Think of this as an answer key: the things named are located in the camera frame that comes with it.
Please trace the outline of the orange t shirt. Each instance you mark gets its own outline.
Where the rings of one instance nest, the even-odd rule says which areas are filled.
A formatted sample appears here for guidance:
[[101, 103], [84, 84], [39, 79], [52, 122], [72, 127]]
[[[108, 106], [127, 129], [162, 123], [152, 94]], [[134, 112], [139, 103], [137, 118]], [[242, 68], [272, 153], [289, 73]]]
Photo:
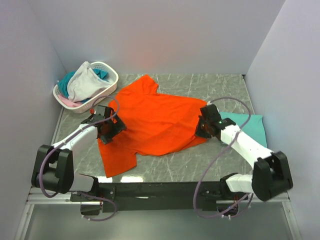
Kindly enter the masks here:
[[163, 156], [206, 142], [195, 135], [201, 99], [158, 93], [158, 84], [144, 75], [124, 87], [108, 106], [126, 125], [111, 143], [98, 140], [105, 175], [114, 177], [137, 166], [136, 155]]

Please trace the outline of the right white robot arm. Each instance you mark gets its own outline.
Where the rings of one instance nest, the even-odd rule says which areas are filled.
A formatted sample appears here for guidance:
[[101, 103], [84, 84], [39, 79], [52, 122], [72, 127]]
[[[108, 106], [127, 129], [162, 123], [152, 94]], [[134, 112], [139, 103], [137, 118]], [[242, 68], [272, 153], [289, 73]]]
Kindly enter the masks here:
[[195, 135], [216, 137], [241, 155], [252, 168], [252, 174], [232, 173], [220, 179], [219, 193], [230, 200], [237, 193], [255, 194], [266, 202], [293, 188], [287, 156], [262, 146], [230, 118], [223, 119], [214, 104], [200, 109]]

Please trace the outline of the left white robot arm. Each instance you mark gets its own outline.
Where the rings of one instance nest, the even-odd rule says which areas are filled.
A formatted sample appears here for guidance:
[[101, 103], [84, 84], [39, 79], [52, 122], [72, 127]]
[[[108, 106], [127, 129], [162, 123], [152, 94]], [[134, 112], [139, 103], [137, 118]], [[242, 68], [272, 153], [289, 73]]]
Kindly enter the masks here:
[[49, 198], [82, 192], [88, 201], [96, 200], [100, 195], [99, 180], [75, 173], [74, 156], [95, 140], [103, 145], [111, 143], [126, 128], [113, 108], [98, 105], [73, 133], [53, 145], [43, 144], [38, 148], [31, 185]]

